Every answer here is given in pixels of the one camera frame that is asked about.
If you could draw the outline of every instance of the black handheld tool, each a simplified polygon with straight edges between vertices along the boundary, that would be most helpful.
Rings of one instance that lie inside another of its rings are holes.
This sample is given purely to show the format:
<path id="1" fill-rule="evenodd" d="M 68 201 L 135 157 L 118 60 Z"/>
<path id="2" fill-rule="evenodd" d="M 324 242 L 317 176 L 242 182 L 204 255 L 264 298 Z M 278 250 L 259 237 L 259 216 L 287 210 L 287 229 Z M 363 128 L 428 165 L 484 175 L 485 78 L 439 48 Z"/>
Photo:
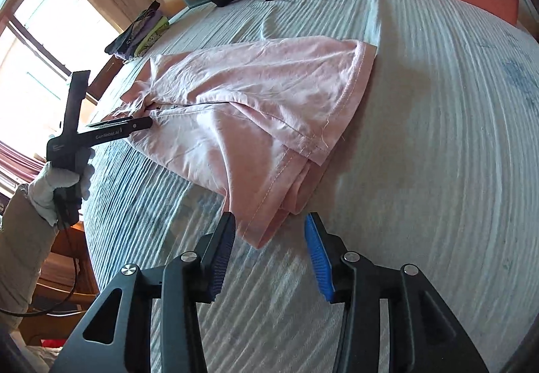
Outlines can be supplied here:
<path id="1" fill-rule="evenodd" d="M 149 116 L 126 117 L 91 125 L 90 131 L 78 133 L 80 106 L 86 97 L 89 78 L 90 71 L 72 73 L 62 133 L 47 143 L 47 160 L 52 166 L 68 169 L 80 176 L 90 159 L 91 147 L 122 139 L 132 132 L 150 128 L 153 123 Z M 58 227 L 64 228 L 79 222 L 79 210 L 83 202 L 79 183 L 70 188 L 55 190 L 54 201 L 59 217 Z"/>
<path id="2" fill-rule="evenodd" d="M 441 296 L 412 264 L 379 267 L 325 231 L 316 212 L 305 239 L 320 292 L 344 303 L 333 373 L 378 372 L 380 299 L 389 302 L 390 373 L 488 373 Z"/>
<path id="3" fill-rule="evenodd" d="M 126 264 L 99 294 L 64 345 L 50 373 L 150 373 L 153 299 L 162 299 L 163 373 L 207 373 L 196 303 L 221 292 L 235 239 L 226 212 L 214 233 L 166 266 Z"/>

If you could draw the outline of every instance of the window pane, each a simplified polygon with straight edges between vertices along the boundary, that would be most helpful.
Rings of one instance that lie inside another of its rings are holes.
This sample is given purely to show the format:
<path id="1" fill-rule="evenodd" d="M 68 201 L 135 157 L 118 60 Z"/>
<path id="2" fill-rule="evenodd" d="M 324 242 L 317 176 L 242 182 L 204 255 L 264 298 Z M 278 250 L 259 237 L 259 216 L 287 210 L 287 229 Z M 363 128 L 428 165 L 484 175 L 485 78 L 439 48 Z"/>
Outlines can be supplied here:
<path id="1" fill-rule="evenodd" d="M 117 31 L 87 0 L 25 0 L 15 17 L 70 71 L 99 73 Z"/>
<path id="2" fill-rule="evenodd" d="M 67 80 L 14 34 L 0 36 L 0 140 L 32 157 L 45 157 L 47 140 L 59 130 Z"/>

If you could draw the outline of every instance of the window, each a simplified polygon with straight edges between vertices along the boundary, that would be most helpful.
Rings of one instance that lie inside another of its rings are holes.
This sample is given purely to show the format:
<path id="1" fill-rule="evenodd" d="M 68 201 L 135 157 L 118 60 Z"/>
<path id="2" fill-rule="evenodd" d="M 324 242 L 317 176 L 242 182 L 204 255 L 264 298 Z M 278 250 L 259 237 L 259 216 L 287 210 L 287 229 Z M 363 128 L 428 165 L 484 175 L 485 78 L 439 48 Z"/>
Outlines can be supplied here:
<path id="1" fill-rule="evenodd" d="M 92 80 L 117 35 L 87 0 L 23 0 L 0 35 L 0 140 L 44 158 L 63 118 L 69 74 L 89 69 Z M 93 108 L 83 102 L 82 124 Z"/>

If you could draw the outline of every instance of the blue bristle pad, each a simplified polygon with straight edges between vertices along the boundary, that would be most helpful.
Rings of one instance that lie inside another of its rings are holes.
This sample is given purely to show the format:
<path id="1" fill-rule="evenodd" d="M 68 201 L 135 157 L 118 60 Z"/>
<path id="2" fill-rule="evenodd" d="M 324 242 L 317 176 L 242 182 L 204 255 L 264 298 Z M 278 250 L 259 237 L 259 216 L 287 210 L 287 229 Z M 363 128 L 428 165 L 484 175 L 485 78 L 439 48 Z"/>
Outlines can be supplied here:
<path id="1" fill-rule="evenodd" d="M 318 289 L 324 295 L 325 299 L 331 302 L 335 295 L 335 288 L 333 287 L 333 280 L 331 278 L 331 266 L 318 230 L 310 215 L 305 219 L 305 240 L 311 255 Z"/>
<path id="2" fill-rule="evenodd" d="M 229 221 L 225 227 L 219 248 L 212 262 L 212 278 L 209 283 L 209 294 L 211 298 L 215 300 L 217 294 L 221 292 L 223 282 L 225 280 L 226 268 L 228 267 L 228 261 L 230 260 L 230 254 L 232 253 L 232 246 L 235 239 L 235 223 Z"/>

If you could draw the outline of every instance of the stack of folded clothes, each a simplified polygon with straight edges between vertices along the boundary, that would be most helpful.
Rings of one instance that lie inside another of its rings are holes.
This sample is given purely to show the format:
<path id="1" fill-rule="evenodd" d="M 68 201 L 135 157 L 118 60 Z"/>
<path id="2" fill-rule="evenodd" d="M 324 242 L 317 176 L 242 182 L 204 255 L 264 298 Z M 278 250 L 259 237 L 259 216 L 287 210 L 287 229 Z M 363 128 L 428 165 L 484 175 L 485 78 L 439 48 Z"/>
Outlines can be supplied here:
<path id="1" fill-rule="evenodd" d="M 104 51 L 126 61 L 143 56 L 169 27 L 168 19 L 159 6 L 157 1 L 153 1 Z"/>

